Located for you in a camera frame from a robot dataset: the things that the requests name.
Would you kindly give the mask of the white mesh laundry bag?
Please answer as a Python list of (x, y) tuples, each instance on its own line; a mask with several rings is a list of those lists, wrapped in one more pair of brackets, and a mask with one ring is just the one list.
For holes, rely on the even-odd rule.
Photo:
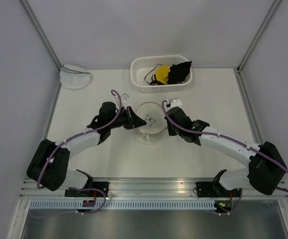
[(139, 106), (137, 115), (146, 125), (134, 129), (135, 138), (144, 144), (158, 143), (167, 129), (162, 107), (154, 102), (145, 102)]

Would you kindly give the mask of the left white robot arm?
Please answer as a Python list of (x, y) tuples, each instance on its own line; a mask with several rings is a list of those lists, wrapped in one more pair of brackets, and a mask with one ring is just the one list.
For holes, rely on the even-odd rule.
[(110, 135), (111, 130), (123, 127), (126, 130), (146, 125), (146, 121), (131, 107), (119, 110), (113, 102), (104, 102), (99, 114), (93, 118), (85, 130), (62, 142), (43, 140), (27, 169), (27, 176), (40, 188), (56, 191), (60, 187), (76, 188), (82, 197), (93, 193), (93, 178), (86, 172), (69, 170), (69, 160), (84, 150), (98, 146)]

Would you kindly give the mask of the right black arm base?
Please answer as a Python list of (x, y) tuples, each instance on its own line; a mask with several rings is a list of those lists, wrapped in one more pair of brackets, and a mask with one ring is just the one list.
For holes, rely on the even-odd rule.
[(227, 190), (220, 183), (220, 177), (227, 170), (221, 170), (212, 181), (200, 181), (195, 183), (193, 192), (198, 198), (239, 198), (241, 196), (240, 189)]

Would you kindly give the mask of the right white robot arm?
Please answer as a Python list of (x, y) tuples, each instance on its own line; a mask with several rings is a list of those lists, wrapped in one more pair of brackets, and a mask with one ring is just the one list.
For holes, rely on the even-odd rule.
[(254, 188), (264, 195), (272, 195), (285, 175), (286, 164), (276, 146), (241, 142), (222, 135), (209, 123), (192, 121), (180, 107), (166, 111), (168, 134), (184, 141), (217, 150), (244, 165), (239, 170), (221, 170), (212, 181), (212, 191), (218, 197), (230, 190)]

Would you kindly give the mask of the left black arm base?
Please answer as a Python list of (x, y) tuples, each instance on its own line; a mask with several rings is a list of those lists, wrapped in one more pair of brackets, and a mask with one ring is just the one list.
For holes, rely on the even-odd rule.
[(79, 169), (69, 170), (62, 186), (66, 188), (64, 196), (68, 198), (106, 198), (109, 190), (109, 182), (94, 181), (92, 176)]

